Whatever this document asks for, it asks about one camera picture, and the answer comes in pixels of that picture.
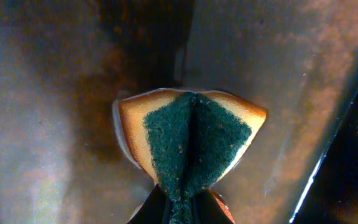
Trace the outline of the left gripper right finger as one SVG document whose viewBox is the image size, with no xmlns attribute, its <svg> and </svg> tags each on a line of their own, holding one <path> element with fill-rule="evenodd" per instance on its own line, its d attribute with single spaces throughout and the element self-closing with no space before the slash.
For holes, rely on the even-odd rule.
<svg viewBox="0 0 358 224">
<path fill-rule="evenodd" d="M 192 224 L 233 224 L 222 201 L 211 190 L 202 190 L 191 198 Z"/>
</svg>

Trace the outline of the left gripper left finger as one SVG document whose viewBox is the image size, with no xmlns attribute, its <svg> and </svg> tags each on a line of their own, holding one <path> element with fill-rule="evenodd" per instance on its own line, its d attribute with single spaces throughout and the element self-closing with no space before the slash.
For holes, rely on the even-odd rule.
<svg viewBox="0 0 358 224">
<path fill-rule="evenodd" d="M 169 224 L 170 199 L 157 184 L 127 224 Z"/>
</svg>

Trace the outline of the orange green sponge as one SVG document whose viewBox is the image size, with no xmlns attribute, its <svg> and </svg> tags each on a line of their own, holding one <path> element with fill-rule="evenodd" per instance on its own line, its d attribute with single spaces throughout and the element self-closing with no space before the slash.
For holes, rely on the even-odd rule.
<svg viewBox="0 0 358 224">
<path fill-rule="evenodd" d="M 112 117 L 124 155 L 170 199 L 169 223 L 192 223 L 191 198 L 239 163 L 267 113 L 223 91 L 159 88 L 115 101 Z"/>
</svg>

